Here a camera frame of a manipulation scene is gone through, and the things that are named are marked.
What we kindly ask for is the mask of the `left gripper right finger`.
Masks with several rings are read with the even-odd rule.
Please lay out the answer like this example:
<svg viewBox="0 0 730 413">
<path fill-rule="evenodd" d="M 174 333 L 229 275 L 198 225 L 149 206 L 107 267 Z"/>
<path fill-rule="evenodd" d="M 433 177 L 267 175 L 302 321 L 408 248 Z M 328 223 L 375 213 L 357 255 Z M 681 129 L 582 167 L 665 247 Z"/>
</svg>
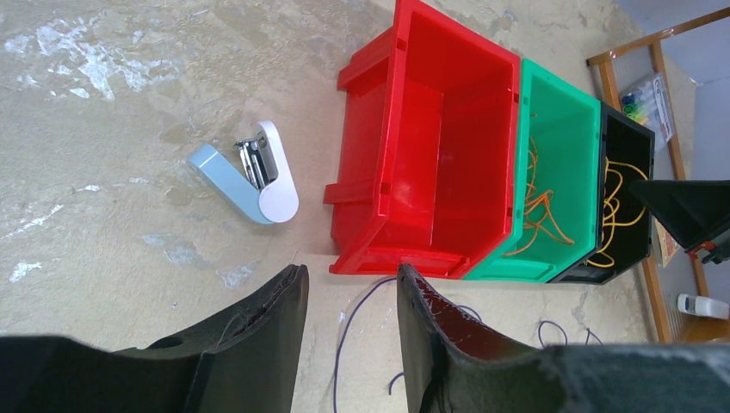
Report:
<svg viewBox="0 0 730 413">
<path fill-rule="evenodd" d="M 411 412 L 726 412 L 726 344 L 533 348 L 484 325 L 411 265 L 397 273 Z"/>
</svg>

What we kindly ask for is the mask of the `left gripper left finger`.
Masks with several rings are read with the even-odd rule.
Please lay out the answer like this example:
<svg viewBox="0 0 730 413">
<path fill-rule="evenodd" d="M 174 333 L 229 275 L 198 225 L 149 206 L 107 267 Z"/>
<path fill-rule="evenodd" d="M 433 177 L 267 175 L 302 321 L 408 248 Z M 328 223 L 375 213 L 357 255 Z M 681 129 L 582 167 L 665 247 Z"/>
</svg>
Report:
<svg viewBox="0 0 730 413">
<path fill-rule="evenodd" d="M 1 340 L 4 412 L 288 412 L 309 274 L 289 265 L 254 293 L 147 348 L 62 336 Z"/>
</svg>

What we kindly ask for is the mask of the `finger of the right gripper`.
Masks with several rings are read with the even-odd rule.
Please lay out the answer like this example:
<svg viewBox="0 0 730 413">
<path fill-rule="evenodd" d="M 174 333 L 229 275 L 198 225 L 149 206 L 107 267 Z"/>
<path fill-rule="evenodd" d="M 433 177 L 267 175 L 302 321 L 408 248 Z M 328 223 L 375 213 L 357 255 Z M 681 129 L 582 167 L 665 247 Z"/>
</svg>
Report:
<svg viewBox="0 0 730 413">
<path fill-rule="evenodd" d="M 684 251 L 703 264 L 729 259 L 729 181 L 650 180 L 629 185 Z"/>
</svg>

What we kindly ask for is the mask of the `black plastic bin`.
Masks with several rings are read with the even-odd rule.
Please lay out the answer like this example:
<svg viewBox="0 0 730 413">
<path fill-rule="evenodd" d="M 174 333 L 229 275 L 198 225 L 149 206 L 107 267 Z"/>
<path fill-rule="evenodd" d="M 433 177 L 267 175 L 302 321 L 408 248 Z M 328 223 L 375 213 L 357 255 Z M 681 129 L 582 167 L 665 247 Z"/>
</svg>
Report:
<svg viewBox="0 0 730 413">
<path fill-rule="evenodd" d="M 653 177 L 655 135 L 605 103 L 601 110 L 597 249 L 553 283 L 605 284 L 649 255 L 651 214 L 629 185 Z"/>
</svg>

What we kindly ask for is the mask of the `green plastic bin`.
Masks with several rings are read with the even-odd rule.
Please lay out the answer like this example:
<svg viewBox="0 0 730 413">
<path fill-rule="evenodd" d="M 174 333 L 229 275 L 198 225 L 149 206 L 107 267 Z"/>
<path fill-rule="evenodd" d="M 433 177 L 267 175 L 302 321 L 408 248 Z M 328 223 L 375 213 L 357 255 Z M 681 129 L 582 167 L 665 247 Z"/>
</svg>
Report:
<svg viewBox="0 0 730 413">
<path fill-rule="evenodd" d="M 597 249 L 601 104 L 530 59 L 520 88 L 514 228 L 465 280 L 548 283 Z"/>
</svg>

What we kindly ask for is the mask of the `red plastic bin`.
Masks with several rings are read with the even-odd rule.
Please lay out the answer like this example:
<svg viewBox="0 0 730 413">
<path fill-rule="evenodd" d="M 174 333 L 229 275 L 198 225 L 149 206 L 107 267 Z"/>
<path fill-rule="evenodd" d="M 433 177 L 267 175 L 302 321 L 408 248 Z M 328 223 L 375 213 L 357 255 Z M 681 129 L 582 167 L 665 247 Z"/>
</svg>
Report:
<svg viewBox="0 0 730 413">
<path fill-rule="evenodd" d="M 337 180 L 325 188 L 333 274 L 402 264 L 459 280 L 511 233 L 518 55 L 422 1 L 354 53 Z"/>
</svg>

